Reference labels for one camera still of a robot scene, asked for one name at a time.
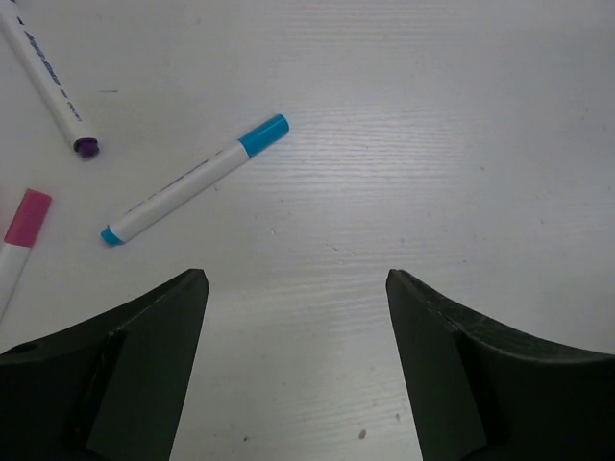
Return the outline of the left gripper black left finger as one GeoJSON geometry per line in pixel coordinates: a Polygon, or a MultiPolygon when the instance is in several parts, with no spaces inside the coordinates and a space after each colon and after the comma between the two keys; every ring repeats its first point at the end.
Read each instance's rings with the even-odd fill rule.
{"type": "Polygon", "coordinates": [[[201,269],[1,355],[4,460],[167,460],[209,294],[201,269]]]}

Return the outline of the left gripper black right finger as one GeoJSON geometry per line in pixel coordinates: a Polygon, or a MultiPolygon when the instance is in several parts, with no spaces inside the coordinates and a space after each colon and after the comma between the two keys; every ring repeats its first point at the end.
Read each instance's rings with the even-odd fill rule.
{"type": "Polygon", "coordinates": [[[403,270],[391,323],[426,460],[610,460],[614,358],[541,339],[403,270]]]}

